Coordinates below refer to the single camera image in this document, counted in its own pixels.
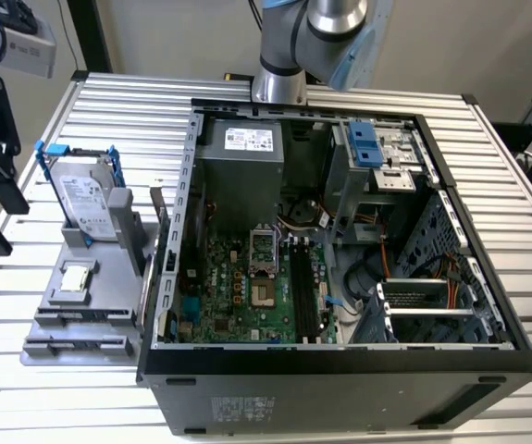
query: blue plastic clip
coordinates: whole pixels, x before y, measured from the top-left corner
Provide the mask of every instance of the blue plastic clip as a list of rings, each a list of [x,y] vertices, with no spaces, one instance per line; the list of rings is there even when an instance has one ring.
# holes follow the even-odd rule
[[[383,153],[378,146],[375,129],[369,122],[348,123],[348,141],[356,152],[356,165],[372,168],[383,165]]]
[[[62,157],[70,153],[70,146],[64,143],[50,143],[49,145],[47,145],[45,153],[47,155],[55,155],[58,157]]]
[[[343,306],[343,301],[341,299],[332,298],[331,296],[324,296],[325,302],[329,302],[332,305],[341,305]]]
[[[64,213],[64,218],[66,219],[67,227],[72,228],[72,224],[70,223],[70,219],[68,219],[68,213],[64,209],[64,205],[62,204],[62,200],[60,199],[60,194],[58,193],[56,185],[54,184],[54,181],[52,180],[52,175],[50,174],[50,168],[48,168],[47,164],[45,163],[45,158],[43,157],[43,148],[44,148],[44,146],[45,146],[45,143],[43,143],[43,141],[37,141],[35,143],[35,160],[37,160],[37,163],[42,168],[43,176],[45,177],[45,179],[48,182],[50,182],[50,185],[52,185],[52,190],[54,190],[54,194],[56,195],[58,203],[60,204],[60,208],[62,208],[62,213]]]
[[[111,159],[111,163],[114,167],[114,178],[116,179],[116,184],[119,187],[125,188],[126,181],[124,180],[124,175],[121,171],[121,163],[119,162],[118,150],[116,149],[114,145],[111,145],[111,147],[107,151],[107,154],[109,155],[109,158]]]

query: gray plastic bracket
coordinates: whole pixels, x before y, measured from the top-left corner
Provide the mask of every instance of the gray plastic bracket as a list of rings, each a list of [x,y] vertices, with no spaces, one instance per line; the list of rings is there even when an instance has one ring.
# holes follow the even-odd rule
[[[136,276],[141,276],[146,265],[142,252],[146,238],[140,215],[132,213],[132,191],[128,188],[114,188],[109,194],[107,208],[117,226],[119,246],[128,253]]]

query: aluminum table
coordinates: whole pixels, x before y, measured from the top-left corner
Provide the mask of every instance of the aluminum table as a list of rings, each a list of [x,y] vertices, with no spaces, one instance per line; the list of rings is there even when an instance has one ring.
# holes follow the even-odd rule
[[[135,210],[155,218],[148,187],[160,180],[172,204],[192,97],[247,101],[249,84],[90,74],[74,80],[42,137],[73,147],[115,144]],[[423,114],[457,182],[500,279],[532,340],[532,187],[477,105],[459,95],[310,87],[310,105]],[[60,251],[62,212],[28,163],[25,216],[0,216],[14,252],[0,258],[0,440],[121,443],[182,441],[165,425],[133,367],[24,367],[23,338]],[[217,442],[532,443],[532,383],[460,428],[414,434],[207,437]]]

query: chip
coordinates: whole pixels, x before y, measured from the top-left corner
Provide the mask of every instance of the chip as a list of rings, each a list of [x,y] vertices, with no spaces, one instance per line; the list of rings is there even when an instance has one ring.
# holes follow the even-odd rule
[[[215,319],[214,330],[220,331],[220,332],[229,331],[229,320],[228,319]]]

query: label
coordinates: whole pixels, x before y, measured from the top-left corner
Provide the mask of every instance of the label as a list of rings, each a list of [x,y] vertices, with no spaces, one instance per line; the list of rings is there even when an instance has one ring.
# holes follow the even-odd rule
[[[93,239],[115,238],[116,231],[99,182],[82,176],[62,176],[60,181],[79,228]]]
[[[319,225],[321,228],[327,228],[329,223],[329,215],[327,211],[324,211],[321,217],[319,217]]]
[[[274,132],[271,129],[229,128],[225,150],[274,151]]]
[[[275,397],[230,397],[211,398],[212,415],[218,423],[270,422],[274,412]]]

